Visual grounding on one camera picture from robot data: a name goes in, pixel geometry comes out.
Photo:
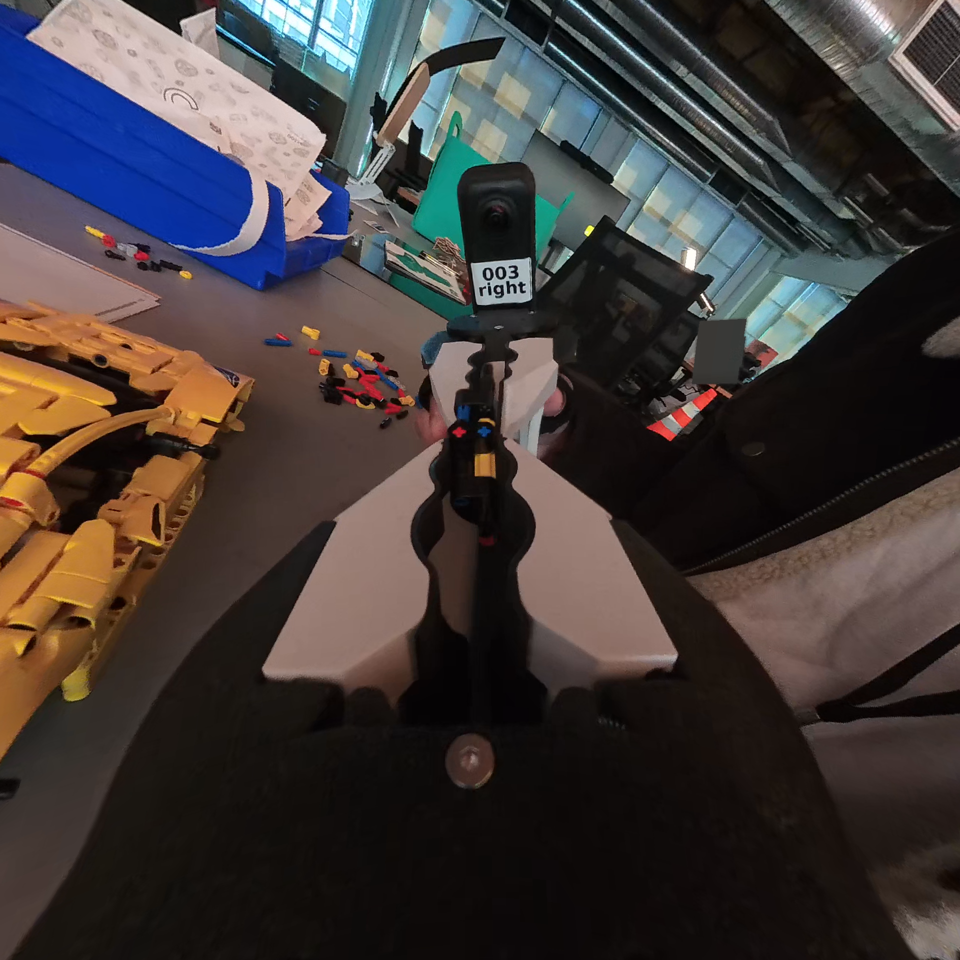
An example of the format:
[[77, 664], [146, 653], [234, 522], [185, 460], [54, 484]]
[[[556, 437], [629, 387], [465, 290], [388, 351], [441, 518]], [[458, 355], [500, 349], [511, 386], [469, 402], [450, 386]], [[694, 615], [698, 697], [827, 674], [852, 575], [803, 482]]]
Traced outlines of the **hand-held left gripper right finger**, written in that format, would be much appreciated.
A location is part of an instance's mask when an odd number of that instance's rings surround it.
[[480, 689], [546, 698], [643, 678], [677, 651], [603, 508], [507, 441], [480, 546]]

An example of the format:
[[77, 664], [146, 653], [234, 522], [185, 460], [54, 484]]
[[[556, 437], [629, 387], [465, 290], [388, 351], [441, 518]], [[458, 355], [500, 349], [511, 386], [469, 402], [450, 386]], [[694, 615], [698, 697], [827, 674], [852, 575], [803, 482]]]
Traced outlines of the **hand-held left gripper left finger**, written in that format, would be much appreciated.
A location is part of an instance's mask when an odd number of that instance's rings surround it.
[[437, 494], [437, 441], [336, 518], [262, 671], [343, 693], [415, 685], [458, 702], [469, 678], [474, 527]]

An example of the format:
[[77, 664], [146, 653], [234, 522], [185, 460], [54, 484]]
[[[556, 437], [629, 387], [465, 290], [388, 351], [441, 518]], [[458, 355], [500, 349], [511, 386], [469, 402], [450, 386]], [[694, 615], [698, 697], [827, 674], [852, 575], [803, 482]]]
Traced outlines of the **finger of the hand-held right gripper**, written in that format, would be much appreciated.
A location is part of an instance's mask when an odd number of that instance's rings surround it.
[[471, 358], [481, 349], [479, 342], [447, 342], [429, 368], [431, 397], [438, 401], [447, 430], [458, 420], [457, 396], [469, 388], [468, 378], [474, 371]]
[[502, 378], [500, 433], [504, 439], [537, 439], [546, 403], [558, 387], [559, 367], [552, 338], [509, 343], [511, 358]]

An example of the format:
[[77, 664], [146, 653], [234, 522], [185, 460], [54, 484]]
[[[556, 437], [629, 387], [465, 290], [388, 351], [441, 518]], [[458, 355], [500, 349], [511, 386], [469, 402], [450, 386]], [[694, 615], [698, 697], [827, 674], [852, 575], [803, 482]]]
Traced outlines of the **large pile of toy bricks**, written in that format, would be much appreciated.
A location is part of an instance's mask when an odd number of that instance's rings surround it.
[[303, 326], [297, 339], [277, 332], [262, 338], [261, 344], [277, 351], [299, 350], [311, 357], [316, 366], [319, 399], [329, 406], [377, 414], [379, 429], [407, 419], [419, 406], [414, 393], [406, 388], [381, 352], [363, 348], [349, 352], [322, 346], [320, 331], [310, 326]]

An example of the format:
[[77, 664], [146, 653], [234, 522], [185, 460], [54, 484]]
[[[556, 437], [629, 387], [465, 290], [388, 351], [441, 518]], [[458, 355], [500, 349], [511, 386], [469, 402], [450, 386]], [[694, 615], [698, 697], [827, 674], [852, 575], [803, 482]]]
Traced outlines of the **small black yellow brick assembly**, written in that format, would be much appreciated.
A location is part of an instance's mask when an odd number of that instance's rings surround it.
[[461, 520], [476, 527], [484, 548], [497, 542], [497, 438], [491, 403], [455, 401], [454, 422], [447, 430], [449, 501]]

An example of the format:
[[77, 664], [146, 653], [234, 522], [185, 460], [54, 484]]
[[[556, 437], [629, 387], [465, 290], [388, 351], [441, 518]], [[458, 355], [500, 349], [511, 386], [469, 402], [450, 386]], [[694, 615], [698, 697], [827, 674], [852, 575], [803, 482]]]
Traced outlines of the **yellow toy brick car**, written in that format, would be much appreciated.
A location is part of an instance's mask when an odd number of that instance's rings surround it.
[[35, 302], [1, 310], [1, 752], [85, 699], [255, 380]]

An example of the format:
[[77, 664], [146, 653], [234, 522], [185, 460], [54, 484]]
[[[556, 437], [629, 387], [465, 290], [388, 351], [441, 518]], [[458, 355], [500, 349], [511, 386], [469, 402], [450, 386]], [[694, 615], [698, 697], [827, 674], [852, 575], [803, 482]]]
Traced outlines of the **building instruction booklet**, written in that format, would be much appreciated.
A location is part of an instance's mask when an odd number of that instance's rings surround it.
[[108, 324], [153, 310], [162, 302], [137, 284], [5, 224], [1, 226], [1, 299], [85, 314]]

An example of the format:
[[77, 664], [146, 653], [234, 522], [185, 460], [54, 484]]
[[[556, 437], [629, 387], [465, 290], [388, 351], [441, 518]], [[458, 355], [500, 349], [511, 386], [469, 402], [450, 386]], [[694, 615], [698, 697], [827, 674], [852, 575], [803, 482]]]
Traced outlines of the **person's right forearm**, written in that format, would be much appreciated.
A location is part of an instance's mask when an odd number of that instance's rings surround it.
[[589, 378], [561, 374], [568, 419], [544, 462], [675, 568], [697, 568], [788, 521], [732, 441], [727, 405], [667, 440]]

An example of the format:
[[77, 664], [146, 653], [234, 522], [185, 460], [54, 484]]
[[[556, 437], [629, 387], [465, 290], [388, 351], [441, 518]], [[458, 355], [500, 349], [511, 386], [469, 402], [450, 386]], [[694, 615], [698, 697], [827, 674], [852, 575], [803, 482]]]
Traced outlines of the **grey desk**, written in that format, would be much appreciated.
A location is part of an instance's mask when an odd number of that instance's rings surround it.
[[[2, 807], [2, 958], [42, 915], [85, 844], [152, 702], [213, 623], [319, 522], [336, 517], [418, 454], [413, 419], [330, 406], [313, 359], [262, 338], [376, 351], [409, 389], [422, 343], [444, 326], [425, 306], [346, 259], [255, 291], [17, 167], [2, 166], [2, 223], [135, 282], [160, 306], [121, 325], [254, 378], [246, 426], [221, 440], [203, 496], [97, 680], [78, 702], [48, 699], [2, 762], [20, 788]], [[192, 272], [143, 272], [103, 256], [94, 226]]]

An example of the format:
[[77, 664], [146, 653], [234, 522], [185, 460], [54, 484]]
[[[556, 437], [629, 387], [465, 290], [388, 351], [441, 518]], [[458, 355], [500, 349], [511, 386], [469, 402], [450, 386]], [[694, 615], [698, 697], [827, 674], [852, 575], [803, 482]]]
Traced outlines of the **person's right hand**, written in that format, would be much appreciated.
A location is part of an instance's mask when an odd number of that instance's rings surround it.
[[[567, 411], [567, 399], [564, 392], [558, 388], [548, 398], [544, 405], [543, 420], [563, 420]], [[421, 409], [415, 412], [414, 427], [417, 436], [422, 443], [429, 447], [434, 443], [444, 439], [447, 436], [448, 428], [441, 412], [439, 402], [435, 396], [431, 396], [428, 404], [423, 404]], [[541, 426], [536, 456], [538, 459], [546, 461], [554, 450], [560, 448], [567, 438], [569, 424], [564, 422], [551, 432], [547, 432], [544, 426]]]

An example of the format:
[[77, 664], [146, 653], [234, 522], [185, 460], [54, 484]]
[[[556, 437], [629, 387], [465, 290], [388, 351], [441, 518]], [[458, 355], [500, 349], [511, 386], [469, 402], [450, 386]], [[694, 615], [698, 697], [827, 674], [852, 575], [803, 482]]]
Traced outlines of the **teal plastic bin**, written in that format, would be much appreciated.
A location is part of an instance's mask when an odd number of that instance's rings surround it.
[[[461, 113], [454, 111], [412, 221], [413, 230], [420, 236], [431, 241], [446, 238], [454, 242], [460, 250], [464, 248], [464, 239], [457, 197], [458, 185], [462, 175], [469, 169], [491, 165], [486, 157], [464, 141], [463, 126]], [[541, 195], [536, 195], [534, 224], [536, 253], [539, 258], [545, 255], [557, 222], [574, 197], [575, 192], [571, 191], [557, 206]]]

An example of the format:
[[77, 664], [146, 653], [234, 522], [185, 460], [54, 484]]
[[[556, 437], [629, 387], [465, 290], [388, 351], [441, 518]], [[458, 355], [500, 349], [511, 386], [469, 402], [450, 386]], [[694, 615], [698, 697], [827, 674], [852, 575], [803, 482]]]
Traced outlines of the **black office chair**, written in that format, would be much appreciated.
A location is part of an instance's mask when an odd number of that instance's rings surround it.
[[697, 335], [690, 309], [714, 277], [685, 267], [604, 216], [541, 288], [557, 322], [554, 359], [609, 392], [652, 397], [677, 374]]

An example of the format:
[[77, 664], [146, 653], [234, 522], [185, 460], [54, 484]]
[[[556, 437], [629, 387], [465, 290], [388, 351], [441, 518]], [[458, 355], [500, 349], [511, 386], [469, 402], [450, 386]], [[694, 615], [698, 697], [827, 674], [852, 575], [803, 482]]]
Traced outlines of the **orange striped traffic cone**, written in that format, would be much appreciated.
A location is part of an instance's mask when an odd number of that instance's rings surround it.
[[719, 396], [718, 390], [702, 390], [683, 402], [674, 410], [649, 424], [646, 429], [667, 442], [674, 441], [699, 417]]

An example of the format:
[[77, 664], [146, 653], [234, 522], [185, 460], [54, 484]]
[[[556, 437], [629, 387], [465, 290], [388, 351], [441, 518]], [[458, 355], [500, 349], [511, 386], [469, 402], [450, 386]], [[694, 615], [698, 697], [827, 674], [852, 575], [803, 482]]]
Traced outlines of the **row of ceiling conduit pipes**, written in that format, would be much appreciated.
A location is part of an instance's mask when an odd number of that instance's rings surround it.
[[725, 54], [666, 2], [475, 2], [585, 90], [646, 97], [703, 150], [798, 219], [851, 223], [843, 177]]

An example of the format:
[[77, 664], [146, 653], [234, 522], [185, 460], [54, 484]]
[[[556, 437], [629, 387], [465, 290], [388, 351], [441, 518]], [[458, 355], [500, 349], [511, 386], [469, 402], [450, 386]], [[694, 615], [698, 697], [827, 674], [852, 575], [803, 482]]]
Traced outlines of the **large paned window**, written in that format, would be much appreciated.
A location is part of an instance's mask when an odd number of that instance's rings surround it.
[[242, 1], [287, 46], [354, 78], [374, 1]]

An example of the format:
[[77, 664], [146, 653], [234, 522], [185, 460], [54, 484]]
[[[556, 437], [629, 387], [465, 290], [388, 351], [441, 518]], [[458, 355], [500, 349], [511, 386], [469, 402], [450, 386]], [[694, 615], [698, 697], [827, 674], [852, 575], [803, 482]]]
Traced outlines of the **white shirt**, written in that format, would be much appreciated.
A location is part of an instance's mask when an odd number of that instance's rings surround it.
[[851, 693], [959, 618], [959, 471], [807, 542], [688, 581], [803, 712]]

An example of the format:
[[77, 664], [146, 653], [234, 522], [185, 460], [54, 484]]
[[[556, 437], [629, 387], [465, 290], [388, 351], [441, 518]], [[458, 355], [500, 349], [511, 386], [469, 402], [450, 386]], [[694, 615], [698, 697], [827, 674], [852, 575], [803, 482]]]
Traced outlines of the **small cluster of toy bricks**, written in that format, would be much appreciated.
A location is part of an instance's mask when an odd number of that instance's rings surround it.
[[94, 225], [85, 225], [84, 232], [101, 245], [102, 256], [115, 263], [127, 262], [143, 273], [171, 273], [185, 281], [193, 279], [193, 273], [181, 264], [155, 256], [154, 248], [143, 242], [127, 242], [118, 239]]

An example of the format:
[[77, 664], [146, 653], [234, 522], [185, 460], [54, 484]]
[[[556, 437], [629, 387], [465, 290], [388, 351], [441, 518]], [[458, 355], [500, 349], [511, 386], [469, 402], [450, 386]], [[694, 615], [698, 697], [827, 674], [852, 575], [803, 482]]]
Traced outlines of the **black fleece-lined jacket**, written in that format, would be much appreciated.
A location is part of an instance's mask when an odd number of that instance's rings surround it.
[[[728, 435], [788, 520], [686, 575], [806, 543], [958, 470], [958, 229], [871, 282], [793, 358], [726, 403]], [[958, 626], [814, 711], [890, 728], [882, 772], [958, 772]], [[907, 759], [907, 747], [914, 760]]]

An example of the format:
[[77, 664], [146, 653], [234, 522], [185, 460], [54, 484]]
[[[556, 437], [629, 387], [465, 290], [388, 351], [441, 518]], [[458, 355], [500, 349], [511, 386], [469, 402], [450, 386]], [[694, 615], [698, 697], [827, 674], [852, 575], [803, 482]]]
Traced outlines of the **white printed paper bag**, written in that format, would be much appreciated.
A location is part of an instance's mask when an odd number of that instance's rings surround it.
[[26, 40], [246, 172], [249, 203], [233, 235], [177, 249], [212, 258], [251, 250], [267, 226], [269, 186], [281, 195], [287, 243], [352, 237], [332, 227], [334, 191], [314, 174], [326, 135], [203, 46], [124, 2], [103, 1], [61, 2]]

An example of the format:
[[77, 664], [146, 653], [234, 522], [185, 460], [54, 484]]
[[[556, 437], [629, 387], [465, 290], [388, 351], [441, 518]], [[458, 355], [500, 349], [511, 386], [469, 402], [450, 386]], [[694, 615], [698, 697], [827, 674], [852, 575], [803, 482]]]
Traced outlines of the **blue plastic bin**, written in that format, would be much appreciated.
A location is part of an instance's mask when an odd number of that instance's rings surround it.
[[[42, 21], [2, 5], [2, 159], [170, 247], [234, 235], [250, 202], [246, 172], [174, 126], [26, 39]], [[348, 232], [346, 188], [334, 191], [336, 232]], [[217, 258], [186, 252], [262, 291], [342, 255], [346, 242], [287, 243], [282, 195], [269, 186], [267, 225], [256, 245]]]

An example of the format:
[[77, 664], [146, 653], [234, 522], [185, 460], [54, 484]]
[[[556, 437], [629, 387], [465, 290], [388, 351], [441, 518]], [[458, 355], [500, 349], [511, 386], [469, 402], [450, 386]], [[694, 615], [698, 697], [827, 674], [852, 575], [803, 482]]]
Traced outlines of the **white air vent grille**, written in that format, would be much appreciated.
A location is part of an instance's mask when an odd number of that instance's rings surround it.
[[959, 2], [934, 2], [889, 65], [951, 131], [959, 130]]

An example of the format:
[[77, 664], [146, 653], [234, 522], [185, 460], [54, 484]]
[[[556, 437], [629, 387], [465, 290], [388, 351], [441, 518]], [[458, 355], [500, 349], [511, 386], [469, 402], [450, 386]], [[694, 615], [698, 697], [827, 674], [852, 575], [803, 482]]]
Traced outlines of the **grey wall screen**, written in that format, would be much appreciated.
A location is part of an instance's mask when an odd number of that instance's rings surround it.
[[537, 196], [559, 210], [550, 239], [571, 252], [587, 239], [588, 227], [595, 227], [603, 217], [618, 222], [630, 205], [615, 186], [537, 130], [522, 162], [534, 176]]

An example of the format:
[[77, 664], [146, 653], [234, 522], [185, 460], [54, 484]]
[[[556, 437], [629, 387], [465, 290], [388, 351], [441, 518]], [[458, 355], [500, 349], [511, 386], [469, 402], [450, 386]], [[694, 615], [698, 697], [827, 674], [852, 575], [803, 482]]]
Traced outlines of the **silver ventilation duct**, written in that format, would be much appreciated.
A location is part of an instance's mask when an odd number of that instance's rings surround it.
[[885, 60], [903, 32], [890, 2], [766, 1], [765, 5], [837, 73]]

